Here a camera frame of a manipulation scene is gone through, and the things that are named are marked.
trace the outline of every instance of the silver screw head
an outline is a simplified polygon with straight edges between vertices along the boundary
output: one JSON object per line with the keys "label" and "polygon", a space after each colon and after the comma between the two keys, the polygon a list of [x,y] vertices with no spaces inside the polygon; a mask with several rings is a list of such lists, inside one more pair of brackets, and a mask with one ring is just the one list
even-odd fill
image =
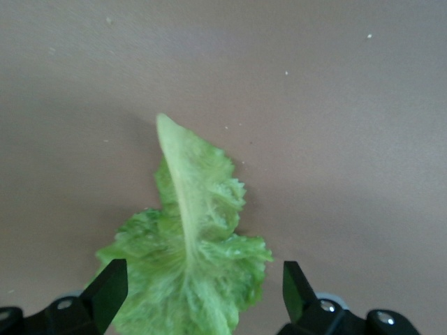
{"label": "silver screw head", "polygon": [[331,312],[334,313],[335,312],[335,305],[328,301],[328,300],[321,300],[321,308],[324,309],[326,312]]}
{"label": "silver screw head", "polygon": [[386,325],[392,326],[394,324],[394,318],[385,312],[377,312],[377,317],[380,321],[385,323]]}
{"label": "silver screw head", "polygon": [[3,311],[0,313],[0,321],[6,320],[9,318],[10,311]]}
{"label": "silver screw head", "polygon": [[62,300],[61,302],[59,302],[59,303],[57,304],[57,309],[65,309],[65,308],[68,308],[68,307],[71,306],[72,302],[73,302],[73,301],[72,301],[71,299],[65,299],[65,300]]}

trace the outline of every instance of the green leaf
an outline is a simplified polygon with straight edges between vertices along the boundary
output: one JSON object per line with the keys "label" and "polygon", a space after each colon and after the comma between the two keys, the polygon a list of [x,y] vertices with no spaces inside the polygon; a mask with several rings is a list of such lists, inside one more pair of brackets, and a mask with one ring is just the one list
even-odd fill
{"label": "green leaf", "polygon": [[261,298],[271,251],[234,233],[245,190],[224,151],[164,114],[157,131],[162,210],[135,214],[97,253],[103,267],[128,262],[129,294],[113,323],[123,335],[229,335]]}

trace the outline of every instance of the table surface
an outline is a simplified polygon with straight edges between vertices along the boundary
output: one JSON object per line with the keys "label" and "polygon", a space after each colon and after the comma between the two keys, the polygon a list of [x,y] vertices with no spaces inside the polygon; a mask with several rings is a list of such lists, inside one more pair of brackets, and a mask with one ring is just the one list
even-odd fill
{"label": "table surface", "polygon": [[447,2],[0,6],[0,305],[81,288],[159,206],[163,112],[234,160],[240,232],[274,253],[236,334],[287,321],[284,260],[357,315],[445,332]]}

